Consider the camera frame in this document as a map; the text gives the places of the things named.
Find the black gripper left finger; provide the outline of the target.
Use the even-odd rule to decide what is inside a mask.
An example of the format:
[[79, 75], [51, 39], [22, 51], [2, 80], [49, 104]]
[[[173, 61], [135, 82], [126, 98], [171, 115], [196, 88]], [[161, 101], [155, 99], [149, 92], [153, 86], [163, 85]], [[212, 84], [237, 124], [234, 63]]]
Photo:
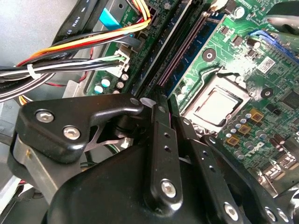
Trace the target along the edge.
[[112, 137], [149, 141], [145, 201], [157, 212], [175, 212], [183, 203], [176, 133], [167, 99], [131, 94], [62, 98], [22, 106], [16, 122], [16, 160], [33, 178], [48, 203], [80, 173], [83, 152], [96, 148], [106, 126]]

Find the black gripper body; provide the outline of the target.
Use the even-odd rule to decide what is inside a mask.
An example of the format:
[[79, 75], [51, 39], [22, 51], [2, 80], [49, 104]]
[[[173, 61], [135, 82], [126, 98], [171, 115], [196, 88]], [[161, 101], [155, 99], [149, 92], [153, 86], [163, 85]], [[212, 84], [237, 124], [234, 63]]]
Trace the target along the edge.
[[144, 201], [149, 151], [133, 147], [64, 183], [47, 211], [48, 224], [222, 224], [206, 205], [191, 164], [180, 162], [183, 204], [169, 216]]

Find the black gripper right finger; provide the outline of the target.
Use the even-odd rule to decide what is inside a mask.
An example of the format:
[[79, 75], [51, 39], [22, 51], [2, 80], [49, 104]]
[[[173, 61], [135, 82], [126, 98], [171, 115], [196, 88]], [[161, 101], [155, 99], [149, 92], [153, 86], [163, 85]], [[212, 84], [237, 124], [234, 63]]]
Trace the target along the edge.
[[179, 115], [176, 97], [169, 99], [171, 123], [179, 154], [188, 156], [212, 224], [292, 224], [292, 216], [210, 134], [199, 137], [191, 122]]

